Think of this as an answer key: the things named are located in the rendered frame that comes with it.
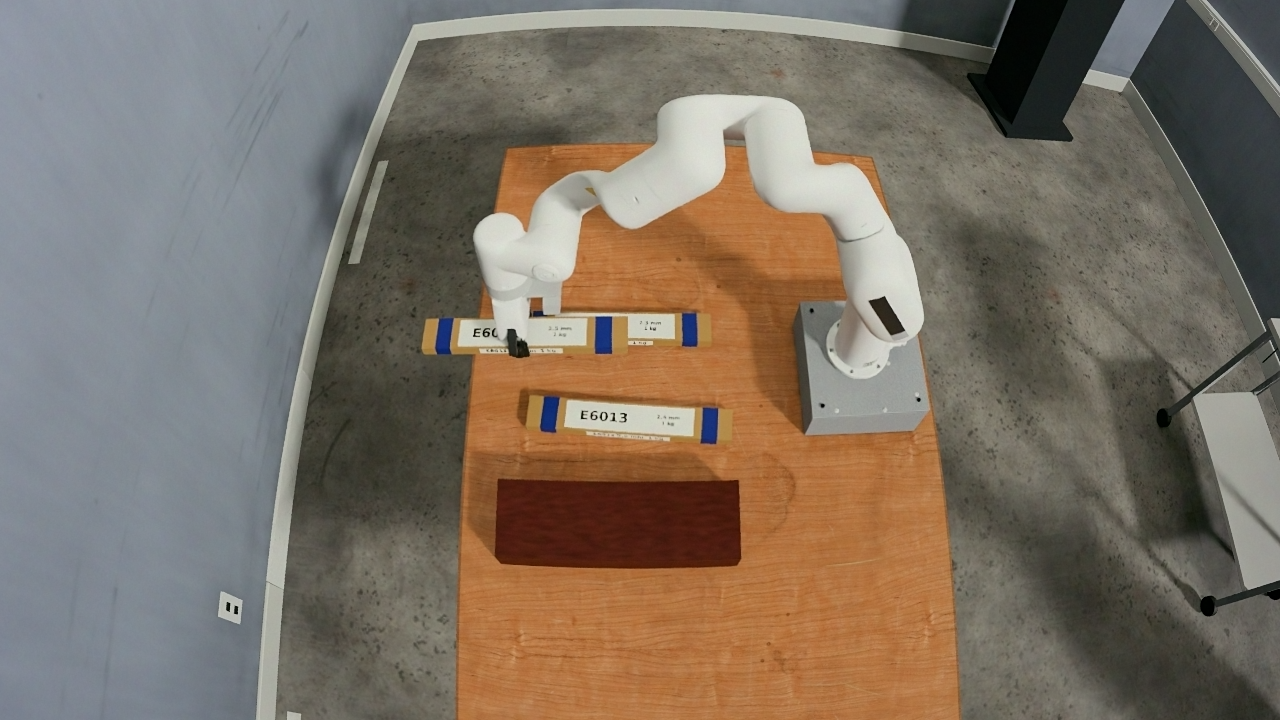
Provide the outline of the tan cardboard pack with white label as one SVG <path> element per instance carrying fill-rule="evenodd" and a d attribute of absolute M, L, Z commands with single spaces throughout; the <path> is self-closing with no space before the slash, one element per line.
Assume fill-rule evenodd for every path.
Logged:
<path fill-rule="evenodd" d="M 628 345 L 710 347 L 710 314 L 698 313 L 575 313 L 532 316 L 628 316 Z"/>
<path fill-rule="evenodd" d="M 626 439 L 731 445 L 733 409 L 529 398 L 527 430 Z"/>
<path fill-rule="evenodd" d="M 628 316 L 529 316 L 530 354 L 628 354 Z M 494 318 L 426 319 L 422 354 L 509 354 Z"/>

